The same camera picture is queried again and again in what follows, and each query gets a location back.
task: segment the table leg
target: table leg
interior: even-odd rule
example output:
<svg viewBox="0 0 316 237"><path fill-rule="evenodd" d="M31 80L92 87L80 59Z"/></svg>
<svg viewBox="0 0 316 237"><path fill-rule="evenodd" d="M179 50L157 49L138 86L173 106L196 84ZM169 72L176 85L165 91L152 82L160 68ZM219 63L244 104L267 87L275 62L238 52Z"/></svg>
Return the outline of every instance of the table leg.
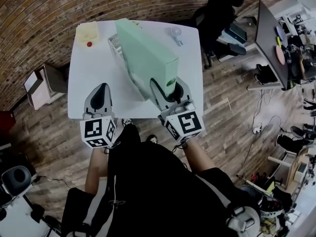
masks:
<svg viewBox="0 0 316 237"><path fill-rule="evenodd" d="M288 163L286 161L282 161L282 160L276 159L276 158L271 157L271 156L268 156L268 160L274 161L275 163L281 164L281 165L289 167L289 168L292 166L291 163Z"/></svg>
<svg viewBox="0 0 316 237"><path fill-rule="evenodd" d="M268 83L264 85L255 84L253 86L248 86L247 90L261 90L261 89L281 89L283 86L279 82Z"/></svg>

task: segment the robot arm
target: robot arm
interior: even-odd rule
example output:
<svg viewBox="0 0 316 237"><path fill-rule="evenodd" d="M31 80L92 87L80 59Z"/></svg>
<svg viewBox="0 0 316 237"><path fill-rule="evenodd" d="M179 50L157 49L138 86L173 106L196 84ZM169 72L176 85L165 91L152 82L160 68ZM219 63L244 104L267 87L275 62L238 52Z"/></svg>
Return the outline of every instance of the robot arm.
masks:
<svg viewBox="0 0 316 237"><path fill-rule="evenodd" d="M110 87L102 83L85 100L80 121L81 138L91 148L111 148L115 129Z"/></svg>
<svg viewBox="0 0 316 237"><path fill-rule="evenodd" d="M177 78L174 93L170 97L166 97L154 79L151 79L150 87L154 103L161 111L158 118L177 143L183 143L204 130L202 117L196 113L189 87L180 78ZM83 120L80 122L81 138L91 148L111 148L115 129L110 87L102 83L84 103Z"/></svg>
<svg viewBox="0 0 316 237"><path fill-rule="evenodd" d="M197 115L191 92L184 81L177 78L170 97L166 97L154 79L151 79L150 87L154 103L161 111L158 118L177 143L196 137L204 130L202 117Z"/></svg>

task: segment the black shirt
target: black shirt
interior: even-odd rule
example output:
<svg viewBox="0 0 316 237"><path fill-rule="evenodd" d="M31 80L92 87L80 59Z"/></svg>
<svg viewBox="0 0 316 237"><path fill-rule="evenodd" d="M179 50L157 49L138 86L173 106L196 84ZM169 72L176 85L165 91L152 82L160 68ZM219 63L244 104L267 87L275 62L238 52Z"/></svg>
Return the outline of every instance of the black shirt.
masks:
<svg viewBox="0 0 316 237"><path fill-rule="evenodd" d="M237 236L226 228L228 215L218 197L163 146L151 142L137 148L119 147L109 154L108 186L116 176L117 206L108 236ZM233 204L251 206L252 198L236 188L218 168L199 174ZM86 217L92 195L78 189L68 193L62 235L74 231ZM107 221L114 199L106 191L91 223L95 236Z"/></svg>

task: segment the red brick wall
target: red brick wall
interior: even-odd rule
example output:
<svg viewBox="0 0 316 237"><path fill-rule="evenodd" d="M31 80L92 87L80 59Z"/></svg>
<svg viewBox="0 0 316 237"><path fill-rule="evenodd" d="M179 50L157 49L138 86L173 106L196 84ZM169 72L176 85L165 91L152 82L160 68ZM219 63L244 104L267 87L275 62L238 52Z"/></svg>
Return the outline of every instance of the red brick wall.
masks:
<svg viewBox="0 0 316 237"><path fill-rule="evenodd" d="M245 0L244 5L254 0ZM272 5L279 0L262 0ZM42 63L70 61L78 23L119 18L171 21L190 17L207 0L0 0L0 111L24 94Z"/></svg>

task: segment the green box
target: green box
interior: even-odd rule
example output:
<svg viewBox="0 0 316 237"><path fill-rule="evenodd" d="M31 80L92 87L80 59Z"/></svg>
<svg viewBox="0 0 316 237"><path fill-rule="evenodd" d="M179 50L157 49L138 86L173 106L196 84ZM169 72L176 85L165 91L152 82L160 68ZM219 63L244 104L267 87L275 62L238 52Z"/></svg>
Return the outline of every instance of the green box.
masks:
<svg viewBox="0 0 316 237"><path fill-rule="evenodd" d="M123 18L115 25L129 75L140 91L151 97L154 78L166 96L173 93L179 57L132 21Z"/></svg>

